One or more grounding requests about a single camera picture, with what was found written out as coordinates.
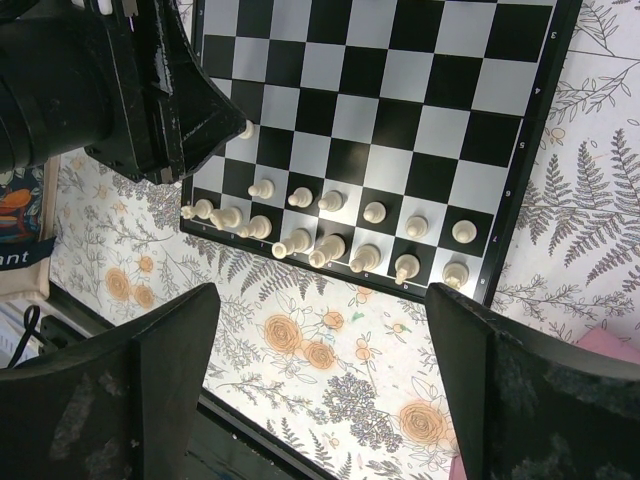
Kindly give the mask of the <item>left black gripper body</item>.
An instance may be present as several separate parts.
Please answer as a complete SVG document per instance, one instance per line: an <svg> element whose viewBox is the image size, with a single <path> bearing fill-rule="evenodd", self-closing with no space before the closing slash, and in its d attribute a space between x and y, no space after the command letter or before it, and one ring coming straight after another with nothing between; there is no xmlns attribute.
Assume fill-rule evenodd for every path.
<svg viewBox="0 0 640 480"><path fill-rule="evenodd" d="M134 181L162 180L133 21L119 4L1 4L1 170L75 149Z"/></svg>

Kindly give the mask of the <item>white pawn piece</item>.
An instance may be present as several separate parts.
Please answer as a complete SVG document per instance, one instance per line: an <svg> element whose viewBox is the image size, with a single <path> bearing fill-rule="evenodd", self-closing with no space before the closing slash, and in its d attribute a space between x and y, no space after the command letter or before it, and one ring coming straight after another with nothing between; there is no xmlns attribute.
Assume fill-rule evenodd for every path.
<svg viewBox="0 0 640 480"><path fill-rule="evenodd" d="M478 230L476 225L470 220L460 220L453 225L451 234L456 242L468 244L475 240Z"/></svg>

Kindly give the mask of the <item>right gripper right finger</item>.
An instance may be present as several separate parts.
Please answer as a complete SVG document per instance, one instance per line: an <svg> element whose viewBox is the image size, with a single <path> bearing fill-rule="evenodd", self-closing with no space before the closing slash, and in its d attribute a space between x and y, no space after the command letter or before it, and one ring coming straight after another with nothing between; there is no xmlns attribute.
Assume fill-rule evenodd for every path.
<svg viewBox="0 0 640 480"><path fill-rule="evenodd" d="M469 479L636 479L639 367L443 283L424 304Z"/></svg>

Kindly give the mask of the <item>black and grey chessboard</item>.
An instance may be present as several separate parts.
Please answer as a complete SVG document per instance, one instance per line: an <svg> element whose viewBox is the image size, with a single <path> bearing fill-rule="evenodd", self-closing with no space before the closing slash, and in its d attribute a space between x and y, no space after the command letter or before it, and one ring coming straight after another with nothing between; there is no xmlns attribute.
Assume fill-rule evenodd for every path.
<svg viewBox="0 0 640 480"><path fill-rule="evenodd" d="M183 184L182 201L266 216L241 238L209 221L189 234L244 249L274 286L272 246L304 229L344 240L321 268L412 301L444 266L469 269L463 292L493 299L554 91L577 1L199 1L204 71L254 123ZM328 191L346 197L323 212ZM456 242L453 225L478 230ZM354 273L356 250L382 260Z"/></svg>

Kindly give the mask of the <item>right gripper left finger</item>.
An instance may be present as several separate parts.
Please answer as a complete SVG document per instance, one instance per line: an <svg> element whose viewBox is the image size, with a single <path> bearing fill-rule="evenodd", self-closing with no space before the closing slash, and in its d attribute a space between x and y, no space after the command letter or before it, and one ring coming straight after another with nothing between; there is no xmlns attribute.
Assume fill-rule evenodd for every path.
<svg viewBox="0 0 640 480"><path fill-rule="evenodd" d="M219 310L205 283L2 369L2 478L183 478Z"/></svg>

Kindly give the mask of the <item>white bishop piece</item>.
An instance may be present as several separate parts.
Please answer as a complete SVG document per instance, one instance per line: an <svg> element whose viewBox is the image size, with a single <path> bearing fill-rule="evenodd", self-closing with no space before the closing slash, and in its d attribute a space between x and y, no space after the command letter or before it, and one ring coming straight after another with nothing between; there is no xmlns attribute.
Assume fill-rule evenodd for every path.
<svg viewBox="0 0 640 480"><path fill-rule="evenodd" d="M349 268L354 273L370 272L379 266L381 260L381 252L375 245L364 244L356 250Z"/></svg>

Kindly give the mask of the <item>white pawn small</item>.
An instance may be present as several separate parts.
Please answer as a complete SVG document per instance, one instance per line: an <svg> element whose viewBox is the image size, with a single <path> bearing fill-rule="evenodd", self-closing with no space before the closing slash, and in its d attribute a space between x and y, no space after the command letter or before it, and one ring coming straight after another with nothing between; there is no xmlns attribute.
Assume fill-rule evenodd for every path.
<svg viewBox="0 0 640 480"><path fill-rule="evenodd" d="M330 190L318 200L318 208L323 212L337 212L344 207L346 200L347 197L342 192Z"/></svg>

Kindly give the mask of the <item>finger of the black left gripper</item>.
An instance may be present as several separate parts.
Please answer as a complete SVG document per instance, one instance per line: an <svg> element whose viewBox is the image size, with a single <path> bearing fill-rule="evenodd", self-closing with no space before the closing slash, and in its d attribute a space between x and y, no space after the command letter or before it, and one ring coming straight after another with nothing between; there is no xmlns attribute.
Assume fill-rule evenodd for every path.
<svg viewBox="0 0 640 480"><path fill-rule="evenodd" d="M174 183L198 171L222 146L247 130L246 115L213 85L198 64L173 1L152 1L151 64L159 90L153 105L152 183Z"/></svg>

